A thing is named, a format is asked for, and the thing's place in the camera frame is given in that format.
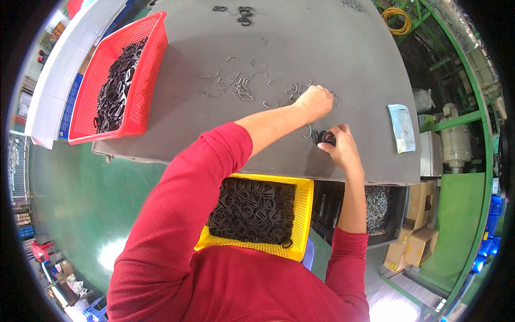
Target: bin of metal clips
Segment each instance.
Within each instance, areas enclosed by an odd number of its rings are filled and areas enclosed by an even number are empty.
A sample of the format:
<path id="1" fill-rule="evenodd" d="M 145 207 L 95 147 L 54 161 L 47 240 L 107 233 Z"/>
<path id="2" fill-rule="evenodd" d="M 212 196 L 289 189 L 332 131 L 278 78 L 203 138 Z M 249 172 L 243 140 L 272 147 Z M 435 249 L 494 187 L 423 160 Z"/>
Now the bin of metal clips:
<path id="1" fill-rule="evenodd" d="M 230 178 L 243 178 L 257 181 L 279 182 L 295 186 L 295 197 L 293 200 L 294 218 L 291 226 L 291 243 L 286 245 L 271 243 L 256 243 L 253 241 L 240 241 L 236 239 L 221 238 L 210 234 L 208 225 L 205 225 L 200 234 L 200 239 L 195 250 L 200 250 L 210 245 L 233 245 L 239 247 L 253 248 L 267 253 L 293 259 L 300 262 L 304 257 L 307 237 L 310 231 L 311 209 L 313 205 L 313 180 L 269 176 L 254 174 L 233 174 Z"/>
<path id="2" fill-rule="evenodd" d="M 311 226 L 329 245 L 333 242 L 344 192 L 343 182 L 315 181 Z M 365 196 L 368 248 L 393 243 L 399 238 L 407 213 L 409 187 L 370 185 L 365 187 Z"/>
<path id="3" fill-rule="evenodd" d="M 98 44 L 75 101 L 70 144 L 145 133 L 168 45 L 165 16 L 161 11 L 139 19 Z"/>

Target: worker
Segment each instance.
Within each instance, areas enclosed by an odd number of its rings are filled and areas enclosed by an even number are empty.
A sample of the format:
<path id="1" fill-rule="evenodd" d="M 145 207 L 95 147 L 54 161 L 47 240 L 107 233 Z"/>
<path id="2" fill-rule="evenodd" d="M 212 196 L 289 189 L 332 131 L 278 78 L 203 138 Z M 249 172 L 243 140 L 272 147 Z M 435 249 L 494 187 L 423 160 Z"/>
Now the worker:
<path id="1" fill-rule="evenodd" d="M 222 180 L 282 136 L 332 109 L 333 95 L 310 86 L 290 106 L 203 133 L 179 153 L 150 192 L 114 264 L 109 321 L 367 321 L 364 171 L 347 125 L 320 143 L 346 174 L 325 283 L 301 263 L 255 249 L 208 246 L 200 232 Z"/>

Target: red stool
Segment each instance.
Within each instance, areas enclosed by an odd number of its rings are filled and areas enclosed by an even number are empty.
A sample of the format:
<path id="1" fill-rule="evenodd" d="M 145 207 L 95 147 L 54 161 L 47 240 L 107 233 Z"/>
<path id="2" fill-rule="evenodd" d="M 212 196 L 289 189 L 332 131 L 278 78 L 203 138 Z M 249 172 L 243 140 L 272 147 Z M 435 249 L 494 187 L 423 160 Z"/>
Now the red stool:
<path id="1" fill-rule="evenodd" d="M 48 253 L 47 249 L 52 247 L 54 243 L 52 242 L 46 242 L 43 244 L 38 244 L 38 242 L 34 241 L 30 243 L 30 248 L 32 248 L 32 253 L 34 254 L 34 257 L 36 260 L 40 263 L 43 261 L 49 261 L 50 255 L 52 255 L 54 252 Z"/>

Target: yellow hose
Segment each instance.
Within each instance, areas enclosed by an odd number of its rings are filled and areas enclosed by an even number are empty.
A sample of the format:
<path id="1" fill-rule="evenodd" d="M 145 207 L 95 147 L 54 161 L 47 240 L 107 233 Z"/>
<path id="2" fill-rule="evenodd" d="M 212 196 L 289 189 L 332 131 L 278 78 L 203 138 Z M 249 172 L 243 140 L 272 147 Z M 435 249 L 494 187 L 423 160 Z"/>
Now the yellow hose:
<path id="1" fill-rule="evenodd" d="M 390 7 L 383 11 L 381 17 L 383 17 L 385 23 L 387 23 L 388 18 L 390 18 L 394 14 L 400 14 L 404 16 L 404 26 L 402 26 L 401 29 L 393 29 L 388 27 L 388 29 L 390 29 L 391 34 L 397 36 L 407 34 L 411 30 L 411 19 L 408 17 L 406 12 L 404 12 L 404 10 L 395 7 Z"/>

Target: yellow plastic basket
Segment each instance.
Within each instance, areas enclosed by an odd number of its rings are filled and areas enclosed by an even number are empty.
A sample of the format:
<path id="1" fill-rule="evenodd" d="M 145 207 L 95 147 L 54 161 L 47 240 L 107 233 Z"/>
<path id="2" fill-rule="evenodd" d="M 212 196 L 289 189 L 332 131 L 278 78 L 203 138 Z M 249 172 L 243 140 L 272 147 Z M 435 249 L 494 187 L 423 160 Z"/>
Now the yellow plastic basket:
<path id="1" fill-rule="evenodd" d="M 310 232 L 311 208 L 313 206 L 314 194 L 313 180 L 269 175 L 247 175 L 240 173 L 232 174 L 231 177 L 257 181 L 288 183 L 294 184 L 296 186 L 293 206 L 295 218 L 293 220 L 293 227 L 291 229 L 291 240 L 293 241 L 293 245 L 288 249 L 284 249 L 281 245 L 240 242 L 234 239 L 215 237 L 209 233 L 209 228 L 204 226 L 202 233 L 200 233 L 200 239 L 195 246 L 195 250 L 200 250 L 210 245 L 233 245 L 262 250 L 269 254 L 286 257 L 300 262 L 304 258 L 307 236 Z"/>

